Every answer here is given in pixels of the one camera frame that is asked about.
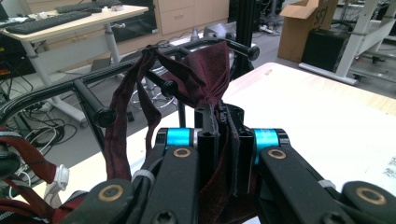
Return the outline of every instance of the burgundy bag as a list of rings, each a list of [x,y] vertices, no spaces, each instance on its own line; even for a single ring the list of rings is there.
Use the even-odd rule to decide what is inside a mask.
[[[151,139],[162,115],[150,101],[141,81],[156,59],[168,70],[162,75],[162,78],[173,79],[178,84],[177,99],[193,108],[199,105],[216,105],[229,85],[229,49],[226,41],[198,49],[187,55],[181,62],[163,55],[155,47],[149,46],[144,49],[142,57],[131,67],[120,86],[115,90],[110,104],[110,107],[117,112],[117,119],[112,127],[106,129],[104,155],[107,179],[131,180],[132,178],[126,154],[126,112],[135,85],[138,89],[142,110],[148,121],[146,155],[149,155],[152,150]],[[21,155],[26,148],[29,148],[27,151],[35,151],[31,146],[28,147],[29,144],[22,138],[15,138],[16,140],[11,142],[10,139],[13,138],[6,136],[4,141],[18,147]],[[200,189],[200,223],[240,223],[255,216],[252,195],[235,198],[227,188],[230,149],[228,144],[222,147],[216,172]],[[22,157],[24,159],[33,158],[28,163],[35,173],[47,183],[52,183],[56,171],[54,164],[45,161],[40,155],[32,157],[30,152],[29,156],[22,155]],[[11,220],[8,223],[24,222],[25,220],[29,220],[31,223],[36,223],[37,220],[55,223],[73,211],[83,199],[83,195],[80,196],[77,193],[78,197],[72,197],[70,201],[62,204],[59,208],[52,208],[33,190],[18,186],[16,184],[18,181],[12,178],[7,179],[8,184],[16,188],[30,205],[17,203],[14,200],[0,201],[0,211],[14,212],[11,215],[0,213],[0,220],[1,216],[9,215],[4,219],[5,221]]]

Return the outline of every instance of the floor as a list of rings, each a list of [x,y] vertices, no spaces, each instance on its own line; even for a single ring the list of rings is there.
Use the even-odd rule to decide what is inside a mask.
[[[277,31],[281,32],[281,26],[277,28]],[[300,69],[297,63],[293,63],[287,60],[283,60],[277,58],[277,49],[279,46],[279,35],[271,35],[267,33],[255,33],[253,34],[252,42],[260,48],[261,53],[257,60],[252,62],[254,67],[260,66],[264,63],[281,63],[286,66],[290,66],[296,69]],[[386,41],[383,46],[381,46],[381,50],[385,53],[396,53],[396,42]],[[381,71],[381,73],[386,74],[392,71],[395,71],[394,65],[389,61],[385,61],[384,63],[376,63],[372,64],[370,59],[361,58],[357,61],[357,63],[363,64],[368,68],[377,68]],[[70,71],[70,73],[64,77],[63,80],[74,78],[79,73],[85,73],[90,70],[90,67],[83,67],[78,70]],[[27,80],[34,82],[34,77],[26,77]],[[103,105],[109,105],[112,94],[114,90],[119,86],[121,81],[121,77],[111,77],[107,78],[103,81],[99,81],[91,85],[92,92],[96,95],[96,97],[102,102]],[[26,86],[23,83],[24,80],[19,79],[16,84],[20,86]],[[388,96],[390,98],[396,99],[396,84],[386,82],[376,78],[362,78],[359,84],[356,85],[356,88],[360,88],[366,91],[372,91],[378,94],[382,94]],[[78,99],[72,93],[68,92],[62,95],[62,98],[71,105],[76,105],[78,107]],[[131,111],[134,114],[134,121],[128,123],[128,135],[133,134],[141,129],[143,129],[147,123],[146,119],[143,117],[141,110],[135,108],[134,106],[130,106]],[[177,110],[177,107],[174,104],[170,104],[162,109],[163,116],[166,116],[170,113],[173,113]],[[35,125],[36,128],[44,127],[46,123],[58,122],[61,120],[64,122],[64,138],[61,140],[63,143],[55,145],[53,147],[44,147],[43,152],[46,154],[46,158],[49,161],[52,161],[57,164],[64,164],[66,167],[71,167],[87,158],[91,155],[100,152],[100,148],[98,144],[95,142],[95,139],[92,135],[92,132],[89,128],[81,128],[79,123],[71,120],[69,117],[60,113],[59,111],[51,110],[49,113],[39,113],[34,115],[38,121],[29,122]]]

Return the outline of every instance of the cardboard box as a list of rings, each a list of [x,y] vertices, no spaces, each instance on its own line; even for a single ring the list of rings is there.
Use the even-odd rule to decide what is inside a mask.
[[[313,29],[329,30],[338,0],[302,0],[286,5],[277,57],[299,63]]]

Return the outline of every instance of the black stand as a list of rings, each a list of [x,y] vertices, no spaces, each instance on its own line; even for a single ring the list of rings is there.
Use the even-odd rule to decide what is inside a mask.
[[[239,1],[238,4],[235,41],[250,48],[253,35],[255,0]],[[250,60],[236,52],[233,58],[233,65],[231,66],[231,80],[235,80],[253,69],[254,67]]]

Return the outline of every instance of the gray floor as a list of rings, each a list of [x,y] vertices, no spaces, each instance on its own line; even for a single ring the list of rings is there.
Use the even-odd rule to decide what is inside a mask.
[[[254,67],[260,66],[264,63],[275,62],[300,69],[297,63],[277,58],[279,39],[279,35],[268,35],[264,33],[253,34],[253,43],[261,50],[260,57],[252,63]],[[381,49],[386,49],[384,50],[386,53],[396,53],[395,45],[396,42],[386,42],[383,46],[381,46]],[[378,68],[384,74],[395,71],[393,63],[389,61],[372,64],[371,60],[363,58],[358,60],[357,63],[368,68]],[[108,105],[111,101],[113,91],[119,86],[119,84],[120,77],[111,77],[96,83],[93,87],[91,87],[91,89],[96,97],[103,103],[103,105]],[[356,88],[372,91],[396,99],[396,85],[380,79],[365,77],[358,85],[356,85]],[[70,96],[65,99],[66,102],[78,106],[78,100],[76,96],[71,94],[71,92],[64,94],[63,97],[69,94]],[[128,123],[128,134],[135,133],[147,125],[146,119],[143,117],[142,112],[136,108],[133,108],[132,106],[131,109],[133,110],[135,121]],[[165,109],[162,109],[163,116],[166,116],[174,111],[176,111],[176,107],[174,105],[169,105]],[[65,127],[65,138],[74,134],[74,136],[69,140],[60,145],[54,146],[48,152],[46,158],[49,161],[57,164],[64,164],[66,167],[71,167],[80,161],[89,158],[91,155],[100,152],[100,148],[95,142],[95,139],[89,128],[79,127],[77,122],[71,120],[69,117],[56,110],[51,111],[49,115],[54,119],[62,119],[65,123],[70,124],[70,126]]]

